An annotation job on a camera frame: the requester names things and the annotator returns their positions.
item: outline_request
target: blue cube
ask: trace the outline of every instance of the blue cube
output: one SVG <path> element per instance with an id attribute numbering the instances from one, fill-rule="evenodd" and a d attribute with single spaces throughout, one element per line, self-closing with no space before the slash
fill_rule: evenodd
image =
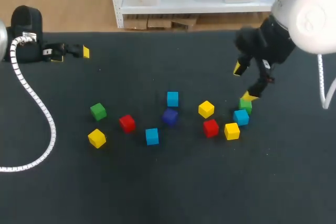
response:
<path id="1" fill-rule="evenodd" d="M 168 107 L 178 107 L 179 106 L 179 93 L 178 92 L 168 92 L 167 93 L 167 106 Z"/>
<path id="2" fill-rule="evenodd" d="M 173 126 L 177 121 L 177 111 L 172 109 L 166 109 L 162 116 L 163 122 Z"/>
<path id="3" fill-rule="evenodd" d="M 159 144 L 158 128 L 146 130 L 147 145 Z"/>
<path id="4" fill-rule="evenodd" d="M 246 110 L 237 110 L 233 114 L 233 120 L 238 124 L 238 126 L 247 125 L 250 117 Z"/>

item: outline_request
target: red cube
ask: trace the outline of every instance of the red cube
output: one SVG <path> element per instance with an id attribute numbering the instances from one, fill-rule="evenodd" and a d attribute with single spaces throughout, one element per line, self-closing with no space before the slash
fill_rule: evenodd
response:
<path id="1" fill-rule="evenodd" d="M 203 129 L 206 137 L 214 137 L 219 134 L 219 126 L 215 119 L 204 122 Z"/>
<path id="2" fill-rule="evenodd" d="M 135 121 L 130 115 L 125 115 L 119 119 L 120 125 L 125 133 L 130 133 L 135 130 Z"/>

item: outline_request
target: wooden floor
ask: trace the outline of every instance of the wooden floor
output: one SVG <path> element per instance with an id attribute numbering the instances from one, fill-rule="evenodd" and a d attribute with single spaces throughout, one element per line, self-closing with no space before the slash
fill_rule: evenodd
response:
<path id="1" fill-rule="evenodd" d="M 117 28 L 112 0 L 0 0 L 0 19 L 6 25 L 19 5 L 38 8 L 44 31 L 122 31 Z M 258 26 L 267 13 L 203 15 L 194 30 L 238 29 Z"/>

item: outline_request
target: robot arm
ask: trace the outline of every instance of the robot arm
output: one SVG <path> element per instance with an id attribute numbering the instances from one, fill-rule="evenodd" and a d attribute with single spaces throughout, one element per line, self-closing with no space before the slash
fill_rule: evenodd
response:
<path id="1" fill-rule="evenodd" d="M 333 0 L 276 0 L 271 15 L 257 28 L 242 28 L 235 39 L 240 56 L 234 75 L 240 76 L 256 60 L 259 79 L 243 95 L 253 101 L 261 97 L 275 64 L 286 61 L 296 46 L 313 54 L 336 52 L 336 4 Z"/>
<path id="2" fill-rule="evenodd" d="M 335 0 L 297 0 L 288 20 L 293 42 L 311 54 L 336 52 Z"/>

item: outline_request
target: white coiled cable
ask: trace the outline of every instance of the white coiled cable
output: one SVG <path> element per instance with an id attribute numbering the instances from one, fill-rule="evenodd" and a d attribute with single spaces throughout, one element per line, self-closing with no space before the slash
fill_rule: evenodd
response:
<path id="1" fill-rule="evenodd" d="M 327 110 L 329 108 L 331 99 L 334 95 L 334 92 L 336 90 L 336 78 L 331 83 L 330 89 L 327 93 L 327 97 L 325 96 L 324 92 L 324 74 L 323 74 L 323 61 L 322 61 L 322 55 L 317 55 L 317 61 L 319 66 L 319 78 L 320 78 L 320 98 L 322 107 Z"/>
<path id="2" fill-rule="evenodd" d="M 25 36 L 17 37 L 16 39 L 14 39 L 12 41 L 12 45 L 11 45 L 11 53 L 10 53 L 10 56 L 11 56 L 10 58 L 11 59 L 10 60 L 12 61 L 13 69 L 15 71 L 15 74 L 16 74 L 17 78 L 19 79 L 19 81 L 21 82 L 23 87 L 27 90 L 27 92 L 31 95 L 31 97 L 35 100 L 37 105 L 41 108 L 41 110 L 43 111 L 44 115 L 46 116 L 46 118 L 49 122 L 50 130 L 51 130 L 50 143 L 49 143 L 49 146 L 46 149 L 46 151 L 43 153 L 43 155 L 41 157 L 39 157 L 38 159 L 36 159 L 35 161 L 33 161 L 33 162 L 31 162 L 27 165 L 23 165 L 23 166 L 0 167 L 0 172 L 20 172 L 22 170 L 27 170 L 27 169 L 33 168 L 34 166 L 38 165 L 39 163 L 41 163 L 43 160 L 46 159 L 46 157 L 50 154 L 52 148 L 54 147 L 55 141 L 56 141 L 56 127 L 55 127 L 54 120 L 51 117 L 47 107 L 43 104 L 41 99 L 33 91 L 33 89 L 29 86 L 29 84 L 27 83 L 27 81 L 25 80 L 23 75 L 21 74 L 20 68 L 19 68 L 19 66 L 17 64 L 17 60 L 16 60 L 16 47 L 17 47 L 17 45 L 20 44 L 20 43 L 26 43 L 26 42 L 32 42 L 32 41 L 33 41 L 33 39 L 31 37 L 25 37 Z"/>

